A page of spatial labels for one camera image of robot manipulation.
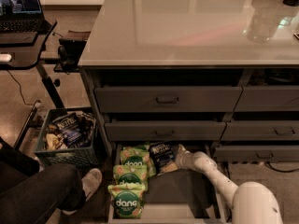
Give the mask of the green Dang bag middle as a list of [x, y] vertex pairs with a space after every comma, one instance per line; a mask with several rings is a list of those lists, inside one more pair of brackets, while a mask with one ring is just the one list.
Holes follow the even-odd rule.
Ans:
[[116, 185], [138, 184], [148, 189], [148, 170], [146, 165], [115, 165], [113, 177]]

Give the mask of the black laptop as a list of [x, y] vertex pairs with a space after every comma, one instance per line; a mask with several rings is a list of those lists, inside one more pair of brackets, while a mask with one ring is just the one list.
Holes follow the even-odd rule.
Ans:
[[40, 0], [1, 0], [0, 32], [37, 32], [44, 20]]

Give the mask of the yellow snack bag in crate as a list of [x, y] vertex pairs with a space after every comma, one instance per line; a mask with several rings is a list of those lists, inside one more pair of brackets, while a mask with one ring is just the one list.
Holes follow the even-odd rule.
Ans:
[[66, 149], [65, 143], [55, 134], [48, 133], [46, 135], [47, 150]]

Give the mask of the green Dang bag back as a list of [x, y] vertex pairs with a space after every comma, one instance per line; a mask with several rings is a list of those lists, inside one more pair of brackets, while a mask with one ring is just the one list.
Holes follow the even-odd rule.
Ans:
[[148, 144], [134, 147], [124, 147], [121, 150], [121, 164], [123, 165], [146, 165], [148, 176], [156, 175], [156, 168], [150, 157], [150, 146]]

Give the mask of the white shoe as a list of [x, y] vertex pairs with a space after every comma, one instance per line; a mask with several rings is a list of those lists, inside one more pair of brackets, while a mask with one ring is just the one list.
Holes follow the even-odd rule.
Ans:
[[91, 169], [82, 179], [83, 199], [80, 206], [75, 210], [63, 210], [65, 215], [71, 216], [76, 213], [87, 201], [91, 199], [96, 191], [98, 191], [102, 183], [102, 172], [98, 168]]

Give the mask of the person leg dark trousers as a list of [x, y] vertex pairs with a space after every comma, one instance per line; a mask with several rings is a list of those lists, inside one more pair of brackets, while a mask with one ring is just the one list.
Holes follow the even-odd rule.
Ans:
[[86, 201], [78, 169], [38, 161], [4, 140], [0, 148], [0, 224], [46, 224], [56, 209], [75, 211]]

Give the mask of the middle right drawer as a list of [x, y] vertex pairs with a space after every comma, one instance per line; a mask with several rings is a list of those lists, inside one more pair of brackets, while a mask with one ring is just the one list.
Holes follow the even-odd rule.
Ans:
[[233, 121], [227, 124], [221, 137], [222, 141], [298, 139], [299, 121], [296, 120]]

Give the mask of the blue Kettle bag in crate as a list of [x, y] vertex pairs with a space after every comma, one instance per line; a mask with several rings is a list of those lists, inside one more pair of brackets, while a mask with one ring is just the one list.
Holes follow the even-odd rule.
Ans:
[[62, 136], [67, 147], [74, 147], [83, 138], [75, 113], [60, 116], [51, 123], [58, 129], [58, 134]]

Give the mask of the grey drawer cabinet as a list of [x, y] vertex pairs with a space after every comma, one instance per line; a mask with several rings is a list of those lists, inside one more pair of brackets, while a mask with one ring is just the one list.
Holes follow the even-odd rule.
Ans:
[[[105, 0], [79, 70], [113, 161], [123, 147], [144, 142], [182, 144], [213, 154], [220, 146], [298, 145], [298, 140], [109, 141], [105, 124], [130, 120], [296, 120], [299, 111], [102, 113], [94, 90], [104, 87], [297, 86], [299, 9], [282, 0]], [[298, 201], [292, 162], [218, 162], [236, 182], [271, 189], [282, 212]]]

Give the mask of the green dang bag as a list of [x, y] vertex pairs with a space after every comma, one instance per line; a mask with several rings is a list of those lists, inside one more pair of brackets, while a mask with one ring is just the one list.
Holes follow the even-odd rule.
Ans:
[[148, 170], [146, 165], [115, 165], [113, 177], [116, 185], [138, 184], [148, 189]]
[[148, 144], [134, 147], [124, 147], [121, 150], [121, 164], [123, 165], [146, 165], [148, 176], [156, 175], [156, 168], [150, 157], [150, 146]]
[[143, 184], [109, 185], [114, 208], [119, 218], [140, 218], [142, 213]]

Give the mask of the green Dang bag front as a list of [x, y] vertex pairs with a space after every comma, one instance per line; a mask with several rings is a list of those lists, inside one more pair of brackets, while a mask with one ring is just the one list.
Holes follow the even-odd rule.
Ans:
[[140, 218], [142, 213], [143, 184], [109, 185], [114, 208], [119, 218]]

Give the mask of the white object on desk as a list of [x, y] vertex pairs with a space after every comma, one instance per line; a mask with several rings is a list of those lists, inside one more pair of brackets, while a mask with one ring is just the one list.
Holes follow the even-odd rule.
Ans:
[[8, 63], [12, 59], [10, 54], [0, 54], [0, 63]]

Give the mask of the black stool with device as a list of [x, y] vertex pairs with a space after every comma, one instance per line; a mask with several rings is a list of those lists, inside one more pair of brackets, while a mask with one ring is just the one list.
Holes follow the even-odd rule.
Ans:
[[69, 30], [66, 35], [59, 39], [58, 62], [54, 68], [55, 72], [77, 72], [78, 61], [90, 36], [90, 31]]

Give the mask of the blue Kettle chip bag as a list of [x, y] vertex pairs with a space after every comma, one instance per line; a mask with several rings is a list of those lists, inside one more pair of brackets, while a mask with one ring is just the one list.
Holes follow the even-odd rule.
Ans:
[[158, 144], [149, 148], [149, 154], [156, 167], [157, 175], [174, 172], [178, 169], [173, 149], [168, 144]]

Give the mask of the green plastic crate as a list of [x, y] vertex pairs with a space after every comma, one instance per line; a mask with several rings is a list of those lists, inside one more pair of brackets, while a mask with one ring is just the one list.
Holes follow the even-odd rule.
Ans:
[[[58, 134], [58, 129], [51, 122], [69, 113], [77, 115], [83, 138], [74, 147], [47, 150], [46, 135], [48, 133], [55, 134], [64, 142], [62, 136]], [[90, 107], [51, 109], [44, 119], [34, 153], [46, 166], [56, 163], [70, 163], [78, 168], [96, 165], [98, 163], [94, 147], [96, 130], [96, 120]]]

